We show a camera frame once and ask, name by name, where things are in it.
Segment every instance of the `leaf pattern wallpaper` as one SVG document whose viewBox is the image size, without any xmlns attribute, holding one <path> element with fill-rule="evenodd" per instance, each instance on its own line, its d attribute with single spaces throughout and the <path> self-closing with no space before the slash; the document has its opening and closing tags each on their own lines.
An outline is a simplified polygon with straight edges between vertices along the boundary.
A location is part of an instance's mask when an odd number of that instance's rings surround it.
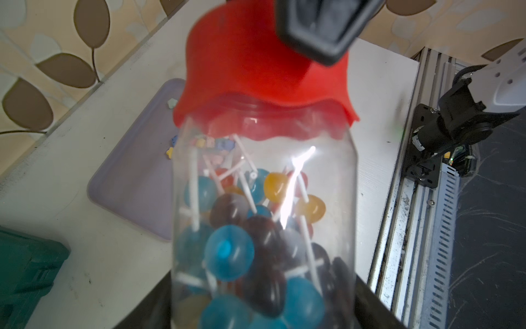
<svg viewBox="0 0 526 329">
<path fill-rule="evenodd" d="M 0 175 L 183 0 L 1 0 Z"/>
<path fill-rule="evenodd" d="M 360 38 L 412 57 L 429 47 L 487 64 L 526 37 L 524 0 L 386 0 Z"/>
</svg>

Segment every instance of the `lollipop stick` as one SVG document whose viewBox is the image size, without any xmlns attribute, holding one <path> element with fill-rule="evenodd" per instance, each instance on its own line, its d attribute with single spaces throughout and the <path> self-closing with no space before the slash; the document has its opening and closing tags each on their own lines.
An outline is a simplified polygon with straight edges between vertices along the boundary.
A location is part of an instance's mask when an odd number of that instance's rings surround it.
<svg viewBox="0 0 526 329">
<path fill-rule="evenodd" d="M 307 228 L 307 220 L 305 216 L 301 215 L 299 218 L 301 235 L 307 247 L 307 263 L 309 265 L 310 277 L 312 278 L 312 283 L 316 290 L 321 293 L 320 279 L 318 278 L 318 271 L 316 270 L 316 265 L 314 261 L 314 251 L 312 251 L 312 245 L 310 244 L 309 229 Z"/>
<path fill-rule="evenodd" d="M 222 173 L 221 175 L 217 176 L 219 178 L 220 181 L 224 180 L 226 177 L 228 177 L 229 175 L 231 175 L 233 172 L 235 172 L 236 170 L 238 170 L 239 168 L 241 168 L 244 164 L 246 163 L 246 160 L 244 159 L 241 159 L 239 160 L 238 163 L 236 163 L 232 168 L 230 168 L 229 170 L 225 171 L 224 173 Z"/>
<path fill-rule="evenodd" d="M 316 267 L 322 266 L 324 264 L 323 258 L 318 258 L 314 262 L 314 264 L 316 265 Z M 307 265 L 300 265 L 300 266 L 291 268 L 288 271 L 285 271 L 283 274 L 284 274 L 285 278 L 289 279 L 291 277 L 303 275 L 303 274 L 307 273 L 308 271 L 310 271 L 309 266 L 307 266 Z"/>
<path fill-rule="evenodd" d="M 183 272 L 178 272 L 175 275 L 175 280 L 178 281 L 178 282 L 181 282 L 182 284 L 186 284 L 188 286 L 192 286 L 192 287 L 208 290 L 208 284 L 204 280 L 201 280 L 200 278 L 195 277 L 195 276 L 190 275 L 190 274 L 186 274 L 186 273 L 183 273 Z"/>
<path fill-rule="evenodd" d="M 250 187 L 248 187 L 247 179 L 245 178 L 245 175 L 243 173 L 238 172 L 239 181 L 241 182 L 241 186 L 243 187 L 243 191 L 245 192 L 245 196 L 247 197 L 248 204 L 250 205 L 250 209 L 254 214 L 257 214 L 258 211 L 256 209 L 256 204 L 254 203 L 254 199 L 252 198 L 252 193 L 250 192 Z"/>
<path fill-rule="evenodd" d="M 199 177 L 197 173 L 197 149 L 190 148 L 190 163 L 188 164 L 190 170 L 190 209 L 192 210 L 192 231 L 199 230 Z"/>
<path fill-rule="evenodd" d="M 252 158 L 250 157 L 250 155 L 248 154 L 247 150 L 245 149 L 245 146 L 241 142 L 241 139 L 239 138 L 239 136 L 237 134 L 232 135 L 232 137 L 236 141 L 236 144 L 239 145 L 239 148 L 241 149 L 241 152 L 243 153 L 243 156 L 247 159 L 248 164 L 250 165 L 250 168 L 252 169 L 253 172 L 256 172 L 256 175 L 257 175 L 258 168 L 256 167 L 256 165 L 252 161 Z"/>
<path fill-rule="evenodd" d="M 214 167 L 212 167 L 212 163 L 210 162 L 210 159 L 204 154 L 203 154 L 203 159 L 205 160 L 205 165 L 208 168 L 208 171 L 210 172 L 210 176 L 212 176 L 212 180 L 214 181 L 214 183 L 216 183 L 217 192 L 219 192 L 219 195 L 223 195 L 225 193 L 225 190 L 223 189 L 223 186 L 221 185 L 221 180 L 219 179 L 219 177 L 217 177 Z"/>
<path fill-rule="evenodd" d="M 217 297 L 217 279 L 207 268 L 205 268 L 205 273 L 208 287 L 210 288 L 210 294 L 212 295 L 212 298 L 215 298 Z"/>
<path fill-rule="evenodd" d="M 301 191 L 301 197 L 305 203 L 309 203 L 309 196 L 307 195 L 307 188 L 305 187 L 305 181 L 303 180 L 303 175 L 299 173 L 298 175 L 298 185 Z"/>
</svg>

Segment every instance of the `dark floor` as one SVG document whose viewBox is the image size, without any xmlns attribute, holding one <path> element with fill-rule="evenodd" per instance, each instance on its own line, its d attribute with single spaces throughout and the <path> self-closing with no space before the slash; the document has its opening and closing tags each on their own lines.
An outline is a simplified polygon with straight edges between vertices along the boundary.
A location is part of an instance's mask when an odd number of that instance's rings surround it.
<svg viewBox="0 0 526 329">
<path fill-rule="evenodd" d="M 480 167 L 461 182 L 446 328 L 526 328 L 522 112 L 475 147 Z"/>
</svg>

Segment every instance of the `white table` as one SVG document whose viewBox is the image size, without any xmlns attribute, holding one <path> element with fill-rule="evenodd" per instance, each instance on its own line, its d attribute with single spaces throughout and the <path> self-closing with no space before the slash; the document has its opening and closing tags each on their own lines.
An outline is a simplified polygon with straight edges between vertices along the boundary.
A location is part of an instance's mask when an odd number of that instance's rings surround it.
<svg viewBox="0 0 526 329">
<path fill-rule="evenodd" d="M 0 225 L 71 250 L 27 328 L 112 328 L 171 266 L 171 244 L 93 204 L 89 179 L 162 84 L 186 75 L 186 36 L 223 0 L 191 0 L 0 183 Z M 361 117 L 356 271 L 367 280 L 418 63 L 362 40 L 349 94 Z"/>
</svg>

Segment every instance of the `red lid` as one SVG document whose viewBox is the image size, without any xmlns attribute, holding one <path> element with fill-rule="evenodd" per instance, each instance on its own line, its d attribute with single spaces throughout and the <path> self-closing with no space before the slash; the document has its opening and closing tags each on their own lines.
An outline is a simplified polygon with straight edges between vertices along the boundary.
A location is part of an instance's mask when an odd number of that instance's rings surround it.
<svg viewBox="0 0 526 329">
<path fill-rule="evenodd" d="M 187 114 L 201 108 L 210 109 L 211 104 L 225 95 L 248 96 L 271 104 L 274 109 L 334 103 L 339 105 L 337 108 L 341 107 L 342 115 L 326 117 L 336 126 L 342 125 L 342 117 L 347 119 L 348 126 L 358 120 L 347 93 L 348 54 L 331 67 L 322 66 L 282 43 L 274 26 L 274 0 L 232 0 L 196 23 L 186 44 L 186 86 L 174 109 L 178 127 Z M 206 111 L 206 119 L 198 115 L 198 125 L 205 134 L 221 137 L 237 133 L 249 138 L 254 135 L 252 130 L 257 126 L 229 125 L 225 119 L 215 124 L 215 119 L 224 111 L 227 109 L 218 106 L 214 111 Z M 297 112 L 289 112 L 284 117 L 290 119 L 290 115 Z M 256 135 L 257 138 L 252 139 L 283 135 L 298 139 L 315 137 L 312 134 L 296 136 L 294 131 L 283 127 L 265 127 Z"/>
</svg>

